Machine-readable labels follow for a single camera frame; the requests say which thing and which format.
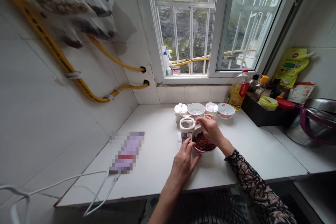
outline black tray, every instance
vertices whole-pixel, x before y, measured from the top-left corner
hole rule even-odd
[[[245,96],[241,105],[244,112],[258,126],[278,126],[292,123],[300,110],[275,110],[268,111],[260,106],[249,96]]]

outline purple pot handle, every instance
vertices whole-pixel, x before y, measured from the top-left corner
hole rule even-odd
[[[313,140],[316,143],[322,144],[322,145],[336,145],[336,141],[332,141],[332,140],[328,141],[328,140],[323,140],[323,139],[320,139],[320,138],[316,137],[313,134],[312,130],[307,126],[307,117],[311,118],[312,120],[314,120],[318,123],[321,123],[321,124],[324,124],[324,125],[327,125],[327,126],[329,126],[331,122],[323,120],[321,118],[318,118],[317,116],[309,113],[304,107],[302,107],[301,110],[300,110],[300,126],[301,126],[303,132],[305,132],[305,134],[311,140]]]

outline woman's left hand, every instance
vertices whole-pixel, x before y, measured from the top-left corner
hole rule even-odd
[[[193,173],[198,161],[202,157],[202,155],[198,155],[194,158],[192,163],[190,163],[191,151],[195,143],[189,143],[189,141],[190,137],[183,142],[180,151],[174,157],[173,167],[171,168],[172,171],[166,182],[166,186],[176,193],[179,193],[182,190],[183,186]]]

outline woman's right hand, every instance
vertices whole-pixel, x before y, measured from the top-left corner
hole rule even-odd
[[[201,125],[204,136],[209,140],[209,142],[218,146],[226,157],[233,153],[235,148],[222,134],[213,115],[206,114],[204,117],[197,118],[196,124]]]

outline window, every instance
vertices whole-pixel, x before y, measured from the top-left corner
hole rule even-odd
[[[261,73],[294,1],[152,0],[158,43],[172,50],[170,60],[181,70],[167,76],[161,52],[159,81],[232,78],[242,68]]]

